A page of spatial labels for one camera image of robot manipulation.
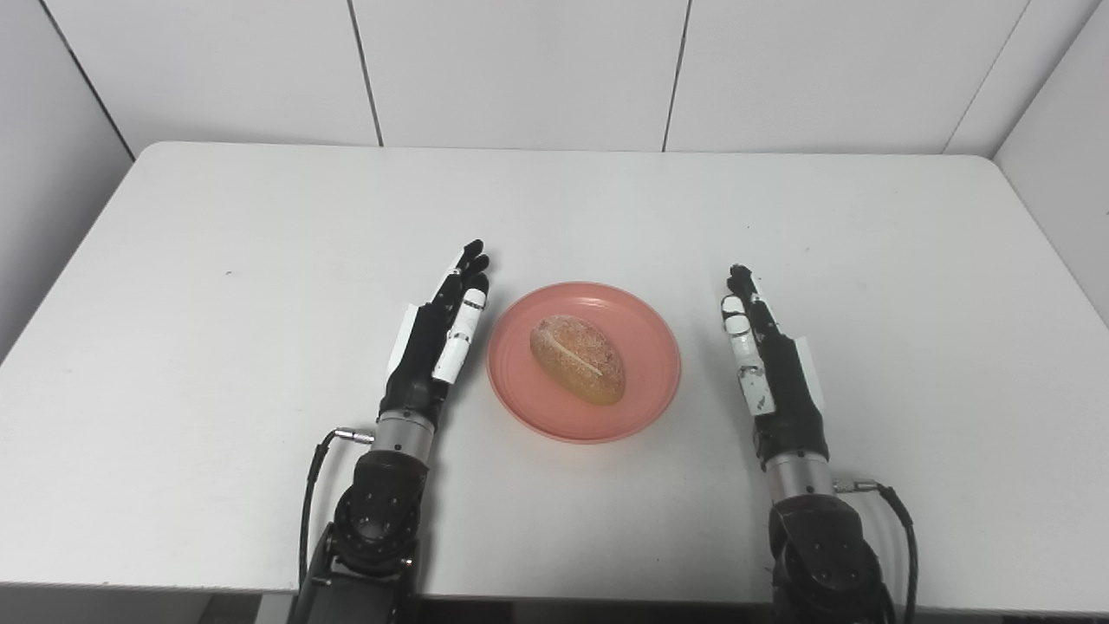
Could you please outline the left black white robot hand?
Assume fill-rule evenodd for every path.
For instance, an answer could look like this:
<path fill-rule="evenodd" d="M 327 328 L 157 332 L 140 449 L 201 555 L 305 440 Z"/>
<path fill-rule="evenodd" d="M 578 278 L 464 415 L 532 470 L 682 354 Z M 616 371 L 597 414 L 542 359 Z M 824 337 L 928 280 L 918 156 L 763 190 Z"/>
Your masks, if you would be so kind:
<path fill-rule="evenodd" d="M 431 300 L 405 310 L 378 415 L 416 415 L 438 424 L 486 309 L 489 264 L 484 241 L 469 242 L 444 273 Z"/>

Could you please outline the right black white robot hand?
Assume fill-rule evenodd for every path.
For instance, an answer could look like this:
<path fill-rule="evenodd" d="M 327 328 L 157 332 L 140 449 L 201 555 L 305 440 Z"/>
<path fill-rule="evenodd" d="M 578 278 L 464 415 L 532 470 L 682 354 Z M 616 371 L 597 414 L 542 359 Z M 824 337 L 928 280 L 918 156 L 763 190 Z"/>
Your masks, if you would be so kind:
<path fill-rule="evenodd" d="M 823 416 L 808 386 L 798 342 L 773 315 L 747 266 L 734 264 L 720 304 L 743 398 L 753 416 L 762 470 L 779 457 L 830 459 Z"/>

